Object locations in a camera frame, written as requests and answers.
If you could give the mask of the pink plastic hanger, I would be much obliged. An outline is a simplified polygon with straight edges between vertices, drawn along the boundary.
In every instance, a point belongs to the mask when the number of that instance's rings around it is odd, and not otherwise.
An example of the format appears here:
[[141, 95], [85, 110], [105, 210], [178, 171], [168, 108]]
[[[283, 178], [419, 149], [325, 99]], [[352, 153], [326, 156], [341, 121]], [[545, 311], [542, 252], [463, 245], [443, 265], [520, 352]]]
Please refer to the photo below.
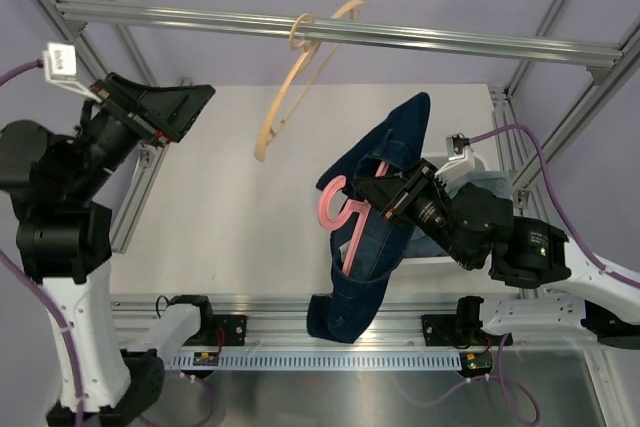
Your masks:
[[366, 221], [371, 212], [371, 205], [367, 201], [347, 199], [340, 212], [332, 216], [330, 204], [335, 195], [346, 186], [346, 182], [347, 178], [344, 175], [339, 175], [333, 178], [322, 190], [317, 206], [317, 219], [324, 229], [336, 231], [343, 227], [352, 216], [356, 216], [354, 230], [342, 260], [342, 272], [345, 276], [349, 276]]

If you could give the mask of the dark blue denim skirt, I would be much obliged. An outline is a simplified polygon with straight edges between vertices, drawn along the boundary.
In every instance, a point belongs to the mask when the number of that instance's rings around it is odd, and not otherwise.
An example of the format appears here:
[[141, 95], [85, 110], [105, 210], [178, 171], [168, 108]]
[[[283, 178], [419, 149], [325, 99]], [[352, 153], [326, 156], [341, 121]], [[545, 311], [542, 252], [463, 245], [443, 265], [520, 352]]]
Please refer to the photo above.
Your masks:
[[310, 336], [352, 344], [376, 316], [391, 274], [408, 248], [414, 227], [407, 222], [396, 224], [383, 218], [381, 209], [393, 196], [374, 190], [374, 176], [382, 163], [388, 165], [387, 178], [397, 176], [418, 163], [430, 108], [429, 95], [417, 93], [393, 109], [317, 181], [316, 188], [323, 190], [331, 180], [344, 176], [344, 195], [349, 200], [368, 201], [372, 209], [348, 273], [343, 271], [346, 254], [342, 249], [353, 237], [358, 216], [350, 215], [343, 226], [330, 234], [332, 291], [310, 299], [306, 320]]

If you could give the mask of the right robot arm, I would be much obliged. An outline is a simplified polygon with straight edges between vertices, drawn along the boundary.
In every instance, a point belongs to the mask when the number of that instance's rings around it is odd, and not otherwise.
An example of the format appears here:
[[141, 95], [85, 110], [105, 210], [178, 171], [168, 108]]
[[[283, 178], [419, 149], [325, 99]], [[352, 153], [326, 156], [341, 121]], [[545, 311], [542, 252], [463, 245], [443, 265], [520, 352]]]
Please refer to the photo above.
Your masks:
[[441, 320], [424, 319], [428, 345], [483, 346], [501, 336], [558, 332], [625, 350], [639, 347], [639, 280], [604, 268], [576, 239], [542, 220], [517, 216], [513, 203], [465, 180], [449, 190], [435, 167], [359, 178], [356, 189], [393, 225], [417, 228], [466, 270], [486, 268], [492, 280], [518, 289], [548, 285], [549, 298], [490, 300], [465, 296]]

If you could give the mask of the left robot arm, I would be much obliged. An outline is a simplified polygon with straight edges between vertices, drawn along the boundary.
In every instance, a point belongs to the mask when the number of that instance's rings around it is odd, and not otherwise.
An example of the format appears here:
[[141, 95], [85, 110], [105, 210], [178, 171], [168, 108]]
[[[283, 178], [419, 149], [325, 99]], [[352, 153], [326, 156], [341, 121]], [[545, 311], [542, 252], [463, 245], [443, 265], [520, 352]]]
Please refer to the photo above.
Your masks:
[[14, 275], [48, 311], [62, 390], [51, 426], [127, 426], [159, 398], [165, 366], [189, 340], [208, 343], [216, 321], [203, 295], [172, 298], [120, 348], [112, 315], [112, 212], [95, 195], [140, 144], [181, 141], [214, 96], [211, 85], [151, 87], [109, 74], [88, 90], [73, 135], [31, 121], [1, 132], [1, 188], [18, 221]]

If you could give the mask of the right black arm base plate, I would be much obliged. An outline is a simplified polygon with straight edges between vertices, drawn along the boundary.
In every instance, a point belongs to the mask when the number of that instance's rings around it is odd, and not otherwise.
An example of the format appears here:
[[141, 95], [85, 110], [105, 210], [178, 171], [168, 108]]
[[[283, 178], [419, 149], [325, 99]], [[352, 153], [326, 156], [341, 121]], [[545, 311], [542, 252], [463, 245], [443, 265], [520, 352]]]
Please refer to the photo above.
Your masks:
[[432, 314], [421, 317], [422, 334], [427, 347], [452, 347], [463, 350], [477, 345], [470, 335], [461, 334], [453, 315]]

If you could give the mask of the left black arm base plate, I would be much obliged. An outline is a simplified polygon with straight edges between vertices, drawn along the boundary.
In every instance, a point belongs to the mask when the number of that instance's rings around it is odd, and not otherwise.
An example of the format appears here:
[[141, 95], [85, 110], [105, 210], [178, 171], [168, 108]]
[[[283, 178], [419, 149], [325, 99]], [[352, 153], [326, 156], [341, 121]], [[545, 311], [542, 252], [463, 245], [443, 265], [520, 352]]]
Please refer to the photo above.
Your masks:
[[240, 314], [214, 314], [206, 320], [198, 343], [202, 346], [241, 347], [245, 345], [247, 316]]

